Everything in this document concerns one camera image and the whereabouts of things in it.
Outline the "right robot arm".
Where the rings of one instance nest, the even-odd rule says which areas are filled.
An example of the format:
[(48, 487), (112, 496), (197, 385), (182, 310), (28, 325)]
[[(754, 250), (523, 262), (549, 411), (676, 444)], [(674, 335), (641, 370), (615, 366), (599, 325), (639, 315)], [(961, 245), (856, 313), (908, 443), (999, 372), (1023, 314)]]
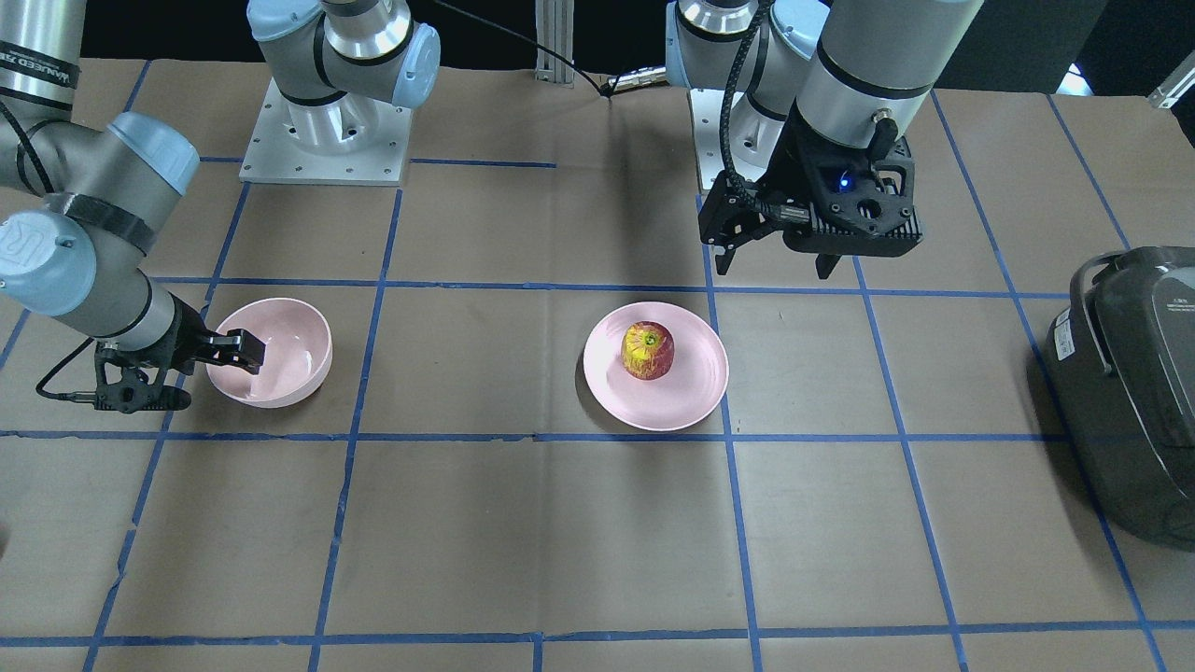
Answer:
[(4, 187), (39, 200), (4, 216), (4, 295), (81, 332), (102, 381), (197, 362), (255, 374), (261, 340), (210, 330), (142, 268), (198, 169), (191, 141), (140, 112), (72, 120), (86, 7), (4, 4)]

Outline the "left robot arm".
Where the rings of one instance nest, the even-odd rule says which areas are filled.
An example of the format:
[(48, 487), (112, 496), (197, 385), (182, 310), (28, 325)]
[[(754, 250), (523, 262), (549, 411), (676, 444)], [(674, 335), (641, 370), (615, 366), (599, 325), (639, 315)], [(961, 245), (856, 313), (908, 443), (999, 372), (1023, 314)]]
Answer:
[(721, 93), (700, 239), (728, 273), (774, 233), (827, 279), (923, 242), (907, 128), (978, 1), (672, 1), (668, 81)]

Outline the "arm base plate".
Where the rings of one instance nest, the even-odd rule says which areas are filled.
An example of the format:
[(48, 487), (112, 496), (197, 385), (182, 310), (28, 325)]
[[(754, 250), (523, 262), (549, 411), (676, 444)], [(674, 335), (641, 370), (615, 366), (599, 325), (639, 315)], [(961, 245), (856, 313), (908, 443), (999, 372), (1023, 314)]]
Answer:
[(321, 106), (264, 94), (239, 178), (272, 187), (402, 187), (413, 110), (363, 94)]
[(758, 181), (770, 165), (785, 118), (774, 118), (739, 92), (733, 97), (729, 127), (723, 132), (721, 90), (692, 88), (688, 99), (700, 194), (709, 194), (713, 178), (724, 169), (723, 145), (729, 145), (739, 175)]

